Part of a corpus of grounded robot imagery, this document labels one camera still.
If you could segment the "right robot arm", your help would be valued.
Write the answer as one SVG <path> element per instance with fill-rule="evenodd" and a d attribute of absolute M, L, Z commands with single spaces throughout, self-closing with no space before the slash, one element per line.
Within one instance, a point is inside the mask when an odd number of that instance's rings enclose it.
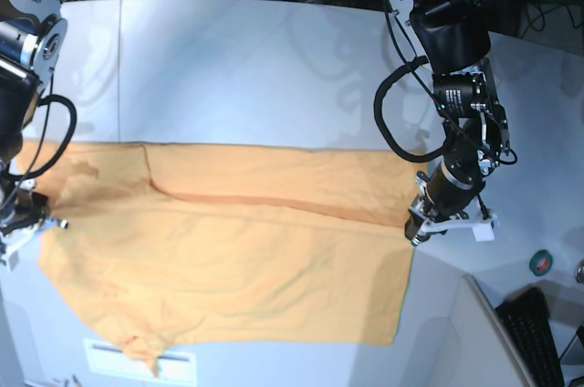
<path fill-rule="evenodd" d="M 1 234 L 36 229 L 48 222 L 48 199 L 32 182 L 52 168 L 68 147 L 77 127 L 72 101 L 46 94 L 53 81 L 68 22 L 61 0 L 1 0 Z M 68 130 L 55 154 L 40 168 L 11 173 L 12 160 L 23 148 L 23 131 L 38 108 L 58 103 L 68 109 Z"/>

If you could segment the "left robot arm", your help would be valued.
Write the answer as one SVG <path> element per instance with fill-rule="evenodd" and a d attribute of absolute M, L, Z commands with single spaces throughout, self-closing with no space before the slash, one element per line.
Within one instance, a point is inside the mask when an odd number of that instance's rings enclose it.
<path fill-rule="evenodd" d="M 391 37 L 402 33 L 413 51 L 379 86 L 374 119 L 383 139 L 411 163 L 438 160 L 432 174 L 417 174 L 420 192 L 404 226 L 414 246 L 432 235 L 469 227 L 481 240 L 493 238 L 495 216 L 482 201 L 485 179 L 518 161 L 510 144 L 506 111 L 499 102 L 491 63 L 491 41 L 474 0 L 383 0 Z M 383 118 L 392 85 L 429 66 L 432 83 L 422 89 L 443 120 L 445 139 L 436 150 L 416 155 L 394 139 Z"/>

